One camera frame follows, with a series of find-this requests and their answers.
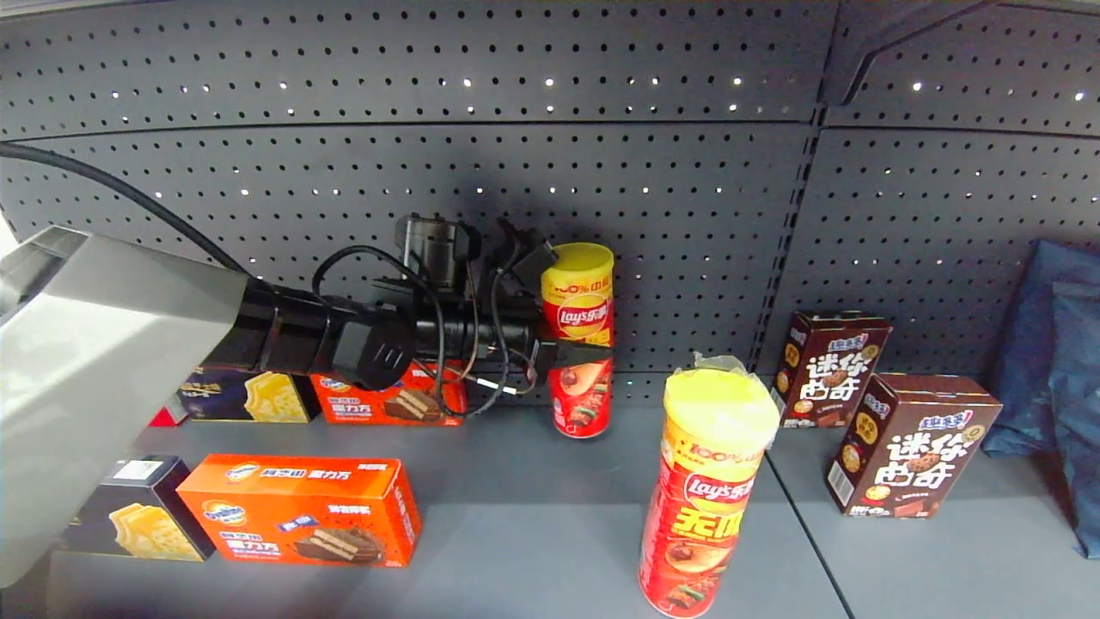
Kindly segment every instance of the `shelf surface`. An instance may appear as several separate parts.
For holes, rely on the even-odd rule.
[[[400,457],[424,510],[407,570],[205,564],[54,553],[56,617],[657,617],[637,584],[662,411],[616,410],[590,443],[504,409],[459,429],[188,422],[136,453]],[[798,583],[799,595],[785,595]],[[22,587],[42,586],[23,583]],[[711,615],[845,617],[771,469],[761,467]]]
[[[931,520],[849,518],[825,486],[843,434],[781,431],[769,457],[855,617],[1096,614],[1100,562],[1074,550],[1060,473],[978,452]]]

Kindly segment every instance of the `barcode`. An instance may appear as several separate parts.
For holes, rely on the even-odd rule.
[[[833,489],[833,494],[836,498],[840,499],[840,505],[848,507],[848,501],[851,500],[851,494],[856,490],[851,486],[851,482],[848,482],[848,476],[844,474],[844,469],[840,468],[840,463],[833,462],[833,468],[828,472],[828,486]]]
[[[779,414],[783,414],[783,409],[787,409],[787,402],[783,401],[783,397],[776,391],[776,388],[771,388],[771,401],[776,404],[776,408],[779,409]]]
[[[114,479],[148,479],[153,472],[161,468],[160,462],[130,461],[114,474]]]

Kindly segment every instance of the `snack box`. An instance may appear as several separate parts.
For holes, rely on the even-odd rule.
[[[173,394],[172,398],[161,407],[161,411],[153,416],[148,422],[150,428],[176,428],[187,421],[187,409],[179,399],[178,394]]]
[[[847,516],[932,518],[1001,404],[958,376],[871,377],[829,468]]]
[[[864,312],[795,312],[771,389],[782,428],[848,425],[892,329]]]
[[[429,364],[428,367],[435,369],[433,364]],[[450,380],[458,378],[461,367],[460,363],[448,364],[447,378]],[[399,382],[381,391],[359,389],[316,375],[311,378],[321,412],[329,423],[443,427],[462,424],[461,418],[443,414],[432,398],[435,379],[416,366],[409,366]],[[443,401],[452,411],[465,413],[468,407],[465,384],[444,384]]]
[[[176,393],[196,421],[309,423],[320,407],[306,377],[197,368]]]
[[[405,567],[420,535],[397,460],[212,454],[179,496],[237,561]]]
[[[187,466],[175,456],[119,461],[62,533],[62,550],[204,561],[213,543],[177,495]]]

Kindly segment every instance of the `red chips can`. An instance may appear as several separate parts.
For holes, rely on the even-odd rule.
[[[542,312],[554,336],[614,345],[612,267],[615,254],[602,244],[553,247],[558,262],[542,273]],[[612,361],[550,371],[554,425],[571,439],[598,436],[612,419]]]

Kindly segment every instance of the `lay's chips can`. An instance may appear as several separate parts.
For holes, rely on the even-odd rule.
[[[712,368],[669,377],[664,411],[638,581],[653,608],[692,618],[714,603],[779,411],[756,376]]]
[[[558,262],[542,273],[542,312],[557,338],[612,347],[615,254],[602,244],[553,247]],[[592,439],[612,419],[612,362],[550,371],[554,425],[571,439]]]

